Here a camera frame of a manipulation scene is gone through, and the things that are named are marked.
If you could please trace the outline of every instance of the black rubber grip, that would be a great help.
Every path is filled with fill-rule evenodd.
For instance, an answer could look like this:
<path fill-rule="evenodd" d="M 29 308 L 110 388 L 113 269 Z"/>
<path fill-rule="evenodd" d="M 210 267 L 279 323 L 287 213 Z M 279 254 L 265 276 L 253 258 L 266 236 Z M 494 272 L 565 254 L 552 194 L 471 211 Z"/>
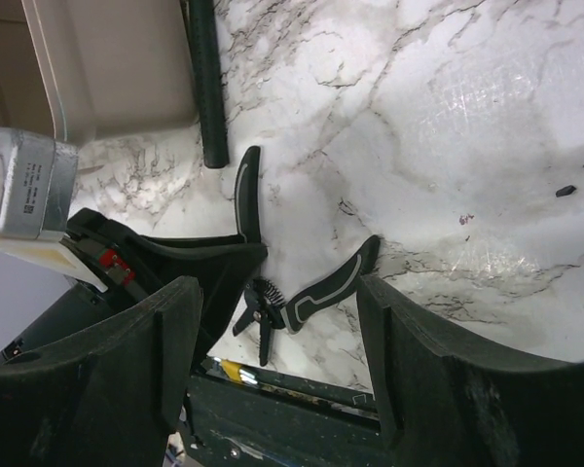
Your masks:
<path fill-rule="evenodd" d="M 234 189 L 237 232 L 246 243 L 262 242 L 258 206 L 259 179 L 260 148 L 251 146 L 240 162 Z"/>
<path fill-rule="evenodd" d="M 221 62 L 212 0 L 181 0 L 195 74 L 195 97 L 200 113 L 203 163 L 223 168 L 230 163 Z"/>
<path fill-rule="evenodd" d="M 281 310 L 288 331 L 298 333 L 313 314 L 350 297 L 357 290 L 359 277 L 374 269 L 380 247 L 381 239 L 372 235 L 338 270 L 290 300 Z"/>

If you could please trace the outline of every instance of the black rubber tube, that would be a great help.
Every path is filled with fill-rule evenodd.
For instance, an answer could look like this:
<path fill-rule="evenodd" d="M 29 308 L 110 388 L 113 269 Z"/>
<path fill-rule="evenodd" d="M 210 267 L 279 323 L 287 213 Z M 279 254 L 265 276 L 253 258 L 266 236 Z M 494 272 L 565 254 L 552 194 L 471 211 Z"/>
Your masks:
<path fill-rule="evenodd" d="M 200 112 L 203 163 L 223 168 L 230 163 L 221 62 L 212 0 L 181 0 L 195 74 L 195 97 Z"/>

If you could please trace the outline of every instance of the spring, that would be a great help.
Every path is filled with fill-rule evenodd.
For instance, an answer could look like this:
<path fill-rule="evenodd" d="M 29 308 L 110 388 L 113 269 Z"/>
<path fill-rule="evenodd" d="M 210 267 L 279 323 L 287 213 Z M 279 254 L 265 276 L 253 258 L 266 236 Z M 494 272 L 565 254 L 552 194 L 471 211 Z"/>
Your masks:
<path fill-rule="evenodd" d="M 255 277 L 253 279 L 253 286 L 255 291 L 262 295 L 269 305 L 275 308 L 283 308 L 285 306 L 285 298 L 279 288 L 270 282 L 266 277 Z"/>

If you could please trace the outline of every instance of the black plastic part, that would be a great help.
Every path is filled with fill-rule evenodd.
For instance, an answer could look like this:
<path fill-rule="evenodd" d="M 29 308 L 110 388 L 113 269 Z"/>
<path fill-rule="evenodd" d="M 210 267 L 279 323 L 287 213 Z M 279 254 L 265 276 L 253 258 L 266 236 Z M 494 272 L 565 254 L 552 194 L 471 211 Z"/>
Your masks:
<path fill-rule="evenodd" d="M 251 324 L 255 322 L 255 316 L 253 315 L 253 313 L 255 313 L 256 311 L 258 311 L 258 309 L 253 308 L 251 306 L 244 311 L 244 313 L 240 316 L 240 318 L 236 321 L 234 327 L 232 328 L 232 334 L 234 335 L 234 337 L 236 337 L 238 334 L 240 334 L 242 331 L 244 331 L 246 328 L 248 328 Z"/>
<path fill-rule="evenodd" d="M 0 352 L 0 365 L 28 350 L 71 336 L 113 316 L 94 291 L 77 283 Z"/>
<path fill-rule="evenodd" d="M 215 377 L 192 375 L 190 388 L 201 465 L 393 465 L 375 420 Z"/>
<path fill-rule="evenodd" d="M 366 276 L 361 333 L 399 466 L 584 466 L 584 363 L 489 341 Z"/>
<path fill-rule="evenodd" d="M 197 340 L 179 278 L 117 316 L 0 365 L 0 467 L 159 466 Z"/>
<path fill-rule="evenodd" d="M 246 243 L 240 234 L 228 236 L 209 236 L 205 238 L 156 238 L 143 235 L 143 238 L 171 248 L 203 248 L 206 246 L 240 245 Z"/>
<path fill-rule="evenodd" d="M 203 310 L 194 352 L 196 365 L 227 330 L 245 284 L 268 255 L 263 244 L 238 244 L 235 236 L 227 245 L 193 248 L 187 247 L 191 240 L 183 239 L 176 240 L 178 247 L 168 246 L 171 244 L 168 239 L 158 242 L 145 238 L 89 209 L 79 211 L 69 220 L 67 232 L 72 238 L 96 236 L 112 245 L 146 293 L 153 294 L 184 275 L 199 281 L 203 290 Z"/>
<path fill-rule="evenodd" d="M 260 322 L 260 367 L 266 367 L 271 357 L 273 346 L 273 327 L 268 322 L 268 316 L 263 316 Z"/>
<path fill-rule="evenodd" d="M 236 225 L 247 243 L 260 243 L 260 212 L 258 203 L 258 183 L 260 176 L 260 148 L 247 149 L 236 176 Z"/>
<path fill-rule="evenodd" d="M 207 168 L 230 163 L 221 62 L 212 0 L 180 0 L 187 23 L 188 43 L 195 74 L 195 98 L 200 112 L 203 162 Z"/>
<path fill-rule="evenodd" d="M 298 333 L 313 314 L 350 297 L 359 277 L 374 269 L 380 247 L 381 239 L 372 235 L 339 269 L 290 300 L 281 310 L 288 331 Z"/>

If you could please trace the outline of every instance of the marble countertop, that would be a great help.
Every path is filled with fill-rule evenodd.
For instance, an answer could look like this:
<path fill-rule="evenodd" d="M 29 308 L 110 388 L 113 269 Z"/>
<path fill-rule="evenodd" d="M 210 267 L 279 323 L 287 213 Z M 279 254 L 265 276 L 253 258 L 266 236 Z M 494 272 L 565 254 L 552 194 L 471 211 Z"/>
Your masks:
<path fill-rule="evenodd" d="M 202 166 L 197 126 L 97 142 L 74 212 L 231 234 L 260 145 L 263 275 L 287 298 L 379 234 L 379 276 L 416 302 L 584 359 L 584 0 L 221 0 L 217 17 L 231 166 Z M 257 365 L 257 332 L 212 353 Z M 369 389 L 354 298 L 278 332 L 271 360 Z"/>

